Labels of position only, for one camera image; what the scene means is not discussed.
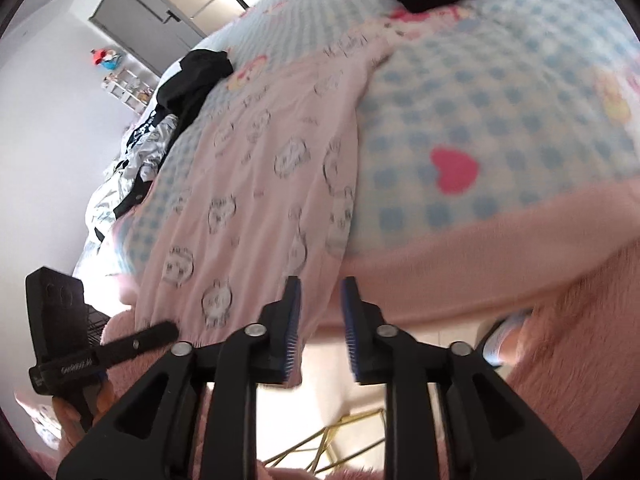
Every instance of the gold metal frame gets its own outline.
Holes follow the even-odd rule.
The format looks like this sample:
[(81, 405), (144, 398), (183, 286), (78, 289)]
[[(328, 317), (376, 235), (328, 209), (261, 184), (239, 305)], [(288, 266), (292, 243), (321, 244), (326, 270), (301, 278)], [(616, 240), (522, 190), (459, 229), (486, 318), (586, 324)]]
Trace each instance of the gold metal frame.
[[(332, 469), (335, 467), (340, 467), (341, 465), (347, 463), (349, 460), (352, 460), (353, 458), (356, 458), (357, 456), (360, 456), (363, 453), (366, 453), (370, 449), (373, 449), (374, 447), (379, 446), (385, 441), (385, 438), (383, 437), (375, 441), (374, 443), (369, 444), (368, 446), (362, 448), (361, 450), (355, 453), (352, 453), (349, 456), (346, 456), (341, 459), (338, 459), (338, 457), (335, 454), (335, 451), (331, 447), (331, 444), (336, 434), (338, 433), (338, 430), (340, 430), (340, 428), (349, 424), (354, 424), (361, 420), (365, 420), (366, 418), (372, 418), (374, 416), (379, 416), (380, 419), (382, 420), (383, 427), (386, 428), (384, 408), (378, 408), (376, 410), (369, 410), (367, 412), (356, 413), (354, 415), (345, 415), (345, 416), (342, 416), (340, 420), (338, 420), (338, 422), (336, 422), (335, 424), (325, 426), (324, 428), (322, 428), (322, 430), (316, 431), (313, 435), (306, 438), (302, 442), (297, 443), (295, 446), (292, 446), (289, 449), (284, 450), (282, 453), (279, 453), (276, 456), (273, 456), (270, 459), (265, 460), (264, 465), (270, 466), (270, 467), (276, 467), (291, 453), (299, 453), (299, 452), (315, 450), (316, 455), (314, 456), (314, 459), (309, 463), (309, 465), (305, 467), (306, 471), (308, 471), (311, 474), (317, 474), (317, 473), (328, 471), (329, 469)], [(319, 446), (317, 447), (312, 446), (307, 448), (302, 447), (305, 444), (309, 444), (311, 441), (315, 440), (318, 437), (321, 437)], [(318, 469), (318, 463), (320, 462), (320, 458), (322, 457), (323, 454), (326, 454), (330, 464), (328, 466)]]

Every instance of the pink heart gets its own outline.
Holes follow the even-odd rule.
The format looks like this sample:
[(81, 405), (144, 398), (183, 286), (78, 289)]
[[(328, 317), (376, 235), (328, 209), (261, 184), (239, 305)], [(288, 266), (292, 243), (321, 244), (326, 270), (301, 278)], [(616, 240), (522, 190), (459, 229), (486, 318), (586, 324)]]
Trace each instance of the pink heart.
[(440, 171), (438, 188), (445, 195), (464, 193), (478, 178), (480, 165), (460, 150), (438, 146), (431, 150), (431, 162)]

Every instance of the pink blanket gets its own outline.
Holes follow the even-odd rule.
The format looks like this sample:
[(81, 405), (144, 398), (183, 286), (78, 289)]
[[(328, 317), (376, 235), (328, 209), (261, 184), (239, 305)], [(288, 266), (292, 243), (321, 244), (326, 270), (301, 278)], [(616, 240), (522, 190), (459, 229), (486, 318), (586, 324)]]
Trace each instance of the pink blanket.
[[(640, 238), (640, 179), (601, 184), (387, 251), (345, 257), (388, 322), (436, 328), (530, 307)], [(317, 337), (342, 333), (336, 289)]]
[(146, 266), (137, 330), (171, 319), (181, 339), (219, 342), (296, 275), (300, 337), (314, 332), (350, 232), (356, 106), (390, 52), (382, 38), (320, 51), (247, 84), (209, 124)]

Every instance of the clutter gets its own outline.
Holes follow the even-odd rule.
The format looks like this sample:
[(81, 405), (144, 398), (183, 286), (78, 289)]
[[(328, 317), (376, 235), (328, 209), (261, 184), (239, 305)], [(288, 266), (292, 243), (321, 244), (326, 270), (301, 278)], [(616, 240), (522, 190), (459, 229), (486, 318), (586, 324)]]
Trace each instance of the clutter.
[(94, 65), (102, 65), (108, 70), (115, 70), (122, 62), (122, 54), (112, 48), (93, 49)]
[(145, 110), (154, 93), (151, 86), (127, 68), (111, 72), (102, 80), (101, 86), (137, 114)]

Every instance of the toy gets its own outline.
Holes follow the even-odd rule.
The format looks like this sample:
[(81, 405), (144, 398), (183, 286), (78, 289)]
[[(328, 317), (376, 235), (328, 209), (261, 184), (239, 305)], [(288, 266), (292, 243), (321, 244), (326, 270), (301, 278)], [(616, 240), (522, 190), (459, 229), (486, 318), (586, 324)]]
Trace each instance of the toy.
[(122, 54), (110, 48), (93, 49), (94, 65), (102, 65), (108, 70), (115, 70), (122, 61)]
[(107, 89), (110, 83), (116, 82), (118, 80), (118, 75), (111, 72), (108, 76), (102, 80), (102, 88)]
[(151, 88), (138, 90), (138, 93), (136, 94), (136, 98), (139, 101), (142, 101), (144, 104), (149, 104), (149, 101), (151, 101), (151, 96), (153, 95), (153, 93), (154, 91)]

